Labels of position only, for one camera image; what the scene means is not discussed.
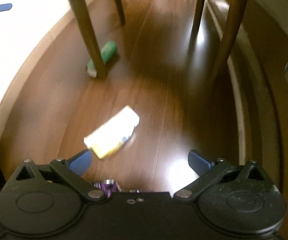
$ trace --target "brown hardwood floor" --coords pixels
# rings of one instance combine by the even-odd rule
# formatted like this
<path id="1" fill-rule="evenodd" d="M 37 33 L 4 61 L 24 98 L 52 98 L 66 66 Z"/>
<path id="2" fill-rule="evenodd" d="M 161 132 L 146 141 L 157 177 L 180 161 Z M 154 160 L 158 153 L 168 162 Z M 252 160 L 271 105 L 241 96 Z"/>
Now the brown hardwood floor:
<path id="1" fill-rule="evenodd" d="M 28 78 L 0 142 L 8 178 L 20 161 L 48 163 L 85 148 L 83 138 L 125 105 L 140 117 L 129 142 L 110 158 L 93 158 L 87 180 L 116 179 L 122 188 L 173 193 L 193 181 L 187 154 L 238 162 L 237 124 L 227 72 L 212 92 L 207 79 L 219 46 L 209 12 L 190 39 L 196 0 L 96 0 L 90 16 L 100 46 L 117 43 L 106 80 L 91 79 L 76 22 L 58 36 Z"/>

